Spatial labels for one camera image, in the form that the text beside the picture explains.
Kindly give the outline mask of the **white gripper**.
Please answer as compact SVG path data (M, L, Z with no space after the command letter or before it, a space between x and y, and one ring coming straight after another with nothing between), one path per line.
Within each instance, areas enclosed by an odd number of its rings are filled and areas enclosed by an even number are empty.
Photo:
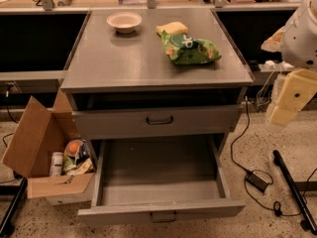
M266 52L281 52L284 28L278 29L266 39L261 49ZM276 126L286 126L317 93L317 72L307 68L289 73L283 83L276 105L268 114L267 121Z

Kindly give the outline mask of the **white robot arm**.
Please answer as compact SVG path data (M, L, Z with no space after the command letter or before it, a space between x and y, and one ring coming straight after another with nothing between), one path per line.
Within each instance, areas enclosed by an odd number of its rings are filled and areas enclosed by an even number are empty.
M294 67L274 82L266 112L266 123L271 128L282 128L317 93L317 0L304 0L261 49L280 52L282 60Z

